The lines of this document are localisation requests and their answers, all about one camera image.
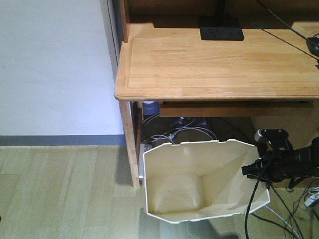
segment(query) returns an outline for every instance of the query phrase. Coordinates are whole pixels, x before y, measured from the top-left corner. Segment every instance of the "desk shelf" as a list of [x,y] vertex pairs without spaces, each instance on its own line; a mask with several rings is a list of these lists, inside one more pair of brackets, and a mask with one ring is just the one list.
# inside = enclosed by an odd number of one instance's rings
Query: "desk shelf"
[[[294,21],[305,36],[315,17]],[[272,16],[239,17],[244,41],[203,41],[197,17],[143,16],[123,43],[115,96],[119,100],[269,100],[319,98],[317,61],[305,40]],[[262,19],[267,29],[254,29]],[[285,19],[305,19],[294,17]]]

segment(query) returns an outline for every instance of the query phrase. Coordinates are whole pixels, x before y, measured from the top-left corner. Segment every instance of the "white wall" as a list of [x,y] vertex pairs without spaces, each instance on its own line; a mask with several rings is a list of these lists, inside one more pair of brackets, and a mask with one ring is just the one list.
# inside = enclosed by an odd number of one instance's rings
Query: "white wall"
[[113,90],[99,0],[0,1],[0,135],[123,134]]

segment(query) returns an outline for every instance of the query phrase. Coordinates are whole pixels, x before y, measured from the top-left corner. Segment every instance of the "baseboard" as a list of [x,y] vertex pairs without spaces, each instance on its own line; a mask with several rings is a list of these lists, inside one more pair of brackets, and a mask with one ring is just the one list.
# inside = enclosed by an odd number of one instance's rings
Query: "baseboard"
[[59,145],[125,145],[119,135],[14,135],[0,136],[0,146],[59,146]]

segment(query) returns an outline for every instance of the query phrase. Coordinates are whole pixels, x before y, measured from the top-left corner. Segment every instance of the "floor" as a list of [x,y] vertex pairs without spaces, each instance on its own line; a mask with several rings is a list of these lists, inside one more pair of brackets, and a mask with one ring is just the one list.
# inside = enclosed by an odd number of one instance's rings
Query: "floor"
[[[278,189],[289,206],[302,188]],[[287,217],[271,193],[271,208]],[[0,239],[243,239],[244,216],[172,225],[144,213],[144,189],[131,186],[124,146],[0,147]],[[262,208],[256,214],[280,223]],[[297,212],[305,239],[319,227]],[[251,239],[284,239],[281,228],[249,217]]]

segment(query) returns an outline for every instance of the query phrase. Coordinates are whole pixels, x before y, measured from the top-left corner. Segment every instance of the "white trash bin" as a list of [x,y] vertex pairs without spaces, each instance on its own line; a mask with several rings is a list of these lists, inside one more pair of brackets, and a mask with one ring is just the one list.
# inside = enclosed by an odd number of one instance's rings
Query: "white trash bin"
[[[257,147],[226,142],[164,143],[144,153],[147,214],[170,223],[246,213],[256,180],[241,166],[259,158]],[[250,213],[270,202],[260,183]]]

